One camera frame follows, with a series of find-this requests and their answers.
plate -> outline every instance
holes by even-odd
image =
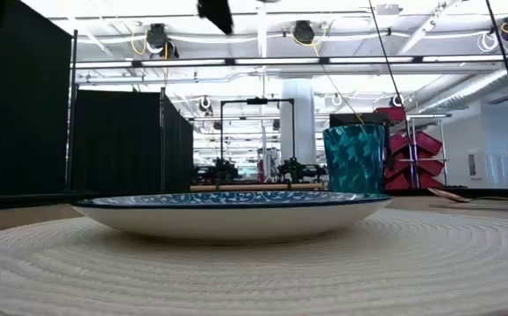
[[[101,197],[73,204],[109,227],[155,237],[252,241],[349,226],[390,202],[382,194],[257,191]]]

plate rim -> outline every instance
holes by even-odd
[[[176,193],[166,195],[187,195],[187,194],[209,194],[209,193],[252,193],[252,192],[264,192],[264,191],[220,191],[220,192],[197,192],[197,193]],[[302,192],[302,191],[273,191],[273,192]],[[328,193],[350,193],[350,192],[330,192]],[[74,207],[84,207],[84,208],[93,208],[93,209],[115,209],[115,210],[123,210],[123,209],[156,209],[156,210],[167,210],[167,209],[188,209],[188,210],[197,210],[197,209],[206,209],[206,210],[227,210],[227,209],[266,209],[266,208],[298,208],[298,207],[317,207],[317,206],[338,206],[338,205],[362,205],[362,204],[371,204],[378,202],[386,202],[390,201],[392,197],[382,194],[382,193],[372,193],[377,194],[380,197],[373,198],[364,198],[358,200],[344,200],[344,201],[298,201],[298,202],[288,202],[288,203],[263,203],[263,204],[218,204],[218,205],[202,205],[202,204],[181,204],[181,205],[98,205],[92,204],[94,198],[88,198],[80,201],[76,201],[71,205]],[[123,198],[123,197],[138,197],[138,196],[119,196],[119,197],[108,197],[108,198]]]

teal cup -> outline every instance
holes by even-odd
[[[384,126],[358,124],[324,131],[331,190],[347,193],[383,192]]]

woven placemat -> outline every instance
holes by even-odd
[[[508,221],[385,210],[287,244],[191,246],[91,219],[0,232],[11,315],[506,315]]]

white column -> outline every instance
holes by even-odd
[[[298,162],[316,163],[316,124],[314,122],[314,93],[311,79],[285,79],[281,98],[295,99],[296,154]],[[281,103],[281,159],[292,153],[292,106]]]

